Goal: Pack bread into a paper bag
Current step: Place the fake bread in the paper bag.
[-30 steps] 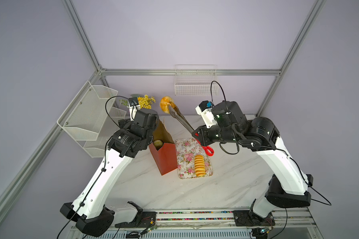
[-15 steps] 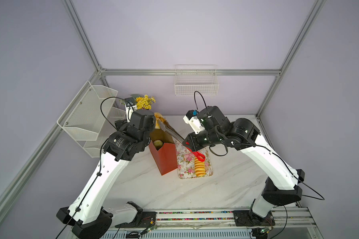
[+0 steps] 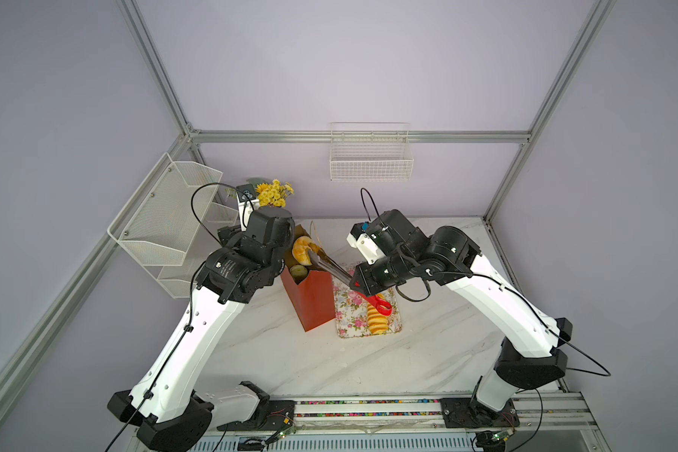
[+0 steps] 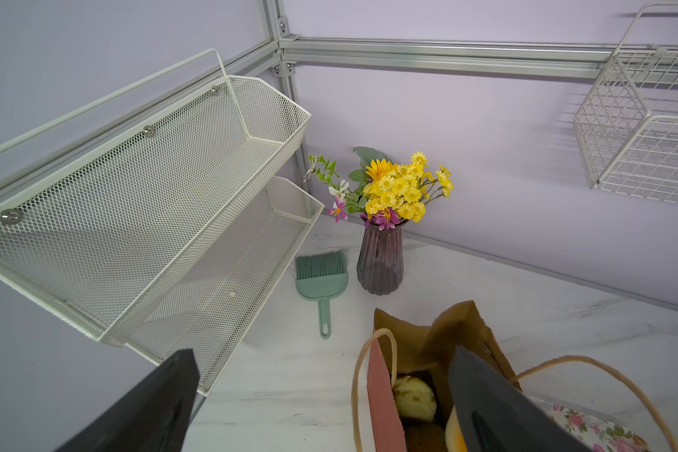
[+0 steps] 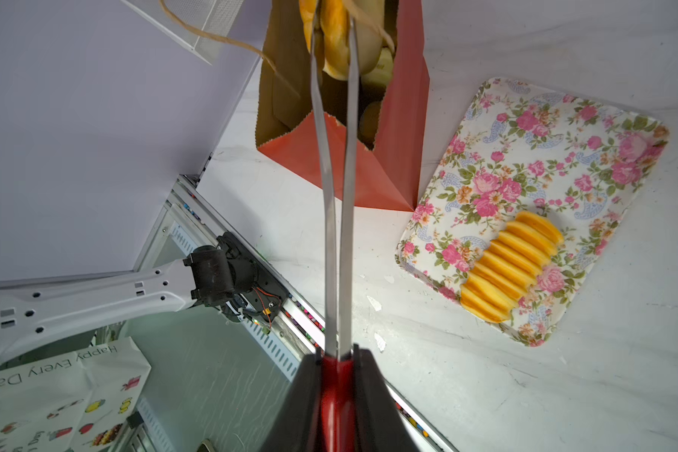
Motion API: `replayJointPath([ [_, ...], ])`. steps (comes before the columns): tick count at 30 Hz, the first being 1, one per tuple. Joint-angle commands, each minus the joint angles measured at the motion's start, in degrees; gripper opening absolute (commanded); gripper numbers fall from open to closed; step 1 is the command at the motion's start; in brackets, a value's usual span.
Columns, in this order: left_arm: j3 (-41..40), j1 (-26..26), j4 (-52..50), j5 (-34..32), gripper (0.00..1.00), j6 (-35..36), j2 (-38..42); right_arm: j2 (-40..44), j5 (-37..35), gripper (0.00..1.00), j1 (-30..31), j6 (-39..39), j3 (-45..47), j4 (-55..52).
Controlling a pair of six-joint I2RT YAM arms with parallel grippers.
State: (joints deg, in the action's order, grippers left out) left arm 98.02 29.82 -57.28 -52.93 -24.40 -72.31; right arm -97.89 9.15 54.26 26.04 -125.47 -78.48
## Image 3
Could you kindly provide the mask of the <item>floral rectangular tray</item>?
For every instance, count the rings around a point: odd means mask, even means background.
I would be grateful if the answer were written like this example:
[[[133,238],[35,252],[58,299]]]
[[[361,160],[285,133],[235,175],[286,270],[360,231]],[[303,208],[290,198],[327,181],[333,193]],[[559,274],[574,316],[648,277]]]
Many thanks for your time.
[[[391,303],[393,314],[389,316],[389,331],[384,334],[372,335],[366,323],[367,302],[359,294],[350,291],[347,286],[333,277],[333,299],[337,335],[342,339],[353,339],[400,333],[403,329],[403,324],[395,289],[390,288],[380,293],[380,295]]]

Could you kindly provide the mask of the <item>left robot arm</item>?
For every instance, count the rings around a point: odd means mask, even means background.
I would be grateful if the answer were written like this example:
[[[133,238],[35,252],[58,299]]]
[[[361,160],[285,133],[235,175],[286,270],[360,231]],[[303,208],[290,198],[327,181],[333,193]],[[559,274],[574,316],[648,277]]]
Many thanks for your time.
[[[251,208],[242,226],[220,229],[220,248],[199,266],[188,308],[158,358],[132,389],[115,393],[107,408],[152,451],[188,451],[213,427],[263,426],[268,393],[245,380],[202,397],[195,384],[230,324],[255,292],[284,271],[295,222],[281,207]]]

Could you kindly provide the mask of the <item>red handled metal tongs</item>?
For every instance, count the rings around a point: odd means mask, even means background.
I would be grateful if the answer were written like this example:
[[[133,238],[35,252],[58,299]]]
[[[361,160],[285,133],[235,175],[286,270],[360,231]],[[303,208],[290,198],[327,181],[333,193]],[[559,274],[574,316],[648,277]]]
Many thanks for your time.
[[[382,316],[391,316],[391,314],[393,314],[393,307],[389,301],[386,301],[377,295],[367,296],[362,294],[352,284],[350,273],[335,263],[329,255],[317,253],[312,248],[309,248],[307,252],[313,264],[329,272],[331,276],[337,278],[342,284],[359,294],[370,306],[377,310],[379,314]]]

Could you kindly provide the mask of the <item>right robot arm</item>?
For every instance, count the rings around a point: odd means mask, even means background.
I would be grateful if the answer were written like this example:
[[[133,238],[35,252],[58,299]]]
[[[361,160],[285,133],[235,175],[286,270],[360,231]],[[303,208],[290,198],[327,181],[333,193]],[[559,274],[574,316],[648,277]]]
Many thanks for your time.
[[[369,297],[412,279],[435,282],[469,301],[503,333],[495,364],[463,408],[446,409],[448,423],[490,427],[509,414],[517,392],[565,377],[568,357],[562,346],[571,340],[572,323],[527,301],[461,229],[442,226],[426,235],[400,211],[390,210],[354,224],[347,241],[363,256],[348,283],[354,292]]]

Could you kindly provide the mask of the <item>orange ridged bread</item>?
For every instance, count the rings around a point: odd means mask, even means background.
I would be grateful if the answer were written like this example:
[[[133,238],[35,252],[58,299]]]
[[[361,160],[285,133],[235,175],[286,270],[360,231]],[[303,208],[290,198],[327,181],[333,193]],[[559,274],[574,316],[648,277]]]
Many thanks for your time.
[[[303,265],[297,264],[295,266],[290,267],[289,272],[293,281],[296,284],[300,284],[308,277],[309,269],[307,269],[307,267]]]

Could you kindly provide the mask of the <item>red brown paper bag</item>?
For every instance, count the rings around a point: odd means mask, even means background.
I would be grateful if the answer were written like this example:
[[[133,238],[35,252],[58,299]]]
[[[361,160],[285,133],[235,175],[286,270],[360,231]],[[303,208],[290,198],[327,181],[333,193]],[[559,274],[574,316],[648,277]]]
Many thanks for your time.
[[[282,284],[295,309],[299,322],[305,331],[335,320],[333,279],[324,270],[309,269],[308,277],[296,284],[289,272],[298,262],[292,255],[292,248],[284,254],[286,269],[281,274]]]

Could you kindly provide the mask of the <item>long ridged yellow bread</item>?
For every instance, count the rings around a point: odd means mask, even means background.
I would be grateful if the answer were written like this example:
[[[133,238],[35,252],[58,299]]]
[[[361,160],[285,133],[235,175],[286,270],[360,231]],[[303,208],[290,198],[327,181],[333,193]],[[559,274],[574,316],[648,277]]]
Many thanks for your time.
[[[384,334],[389,331],[389,316],[393,313],[391,303],[382,295],[373,296],[366,300],[367,328],[372,335]]]

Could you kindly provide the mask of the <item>round golden bun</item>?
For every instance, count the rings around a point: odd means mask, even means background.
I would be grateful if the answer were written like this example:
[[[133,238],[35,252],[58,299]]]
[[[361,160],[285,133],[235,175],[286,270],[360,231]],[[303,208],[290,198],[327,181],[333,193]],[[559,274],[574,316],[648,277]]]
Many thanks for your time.
[[[302,235],[297,238],[292,248],[292,255],[294,259],[303,267],[311,267],[313,265],[310,252],[318,254],[320,246],[314,243],[314,240],[308,235]]]

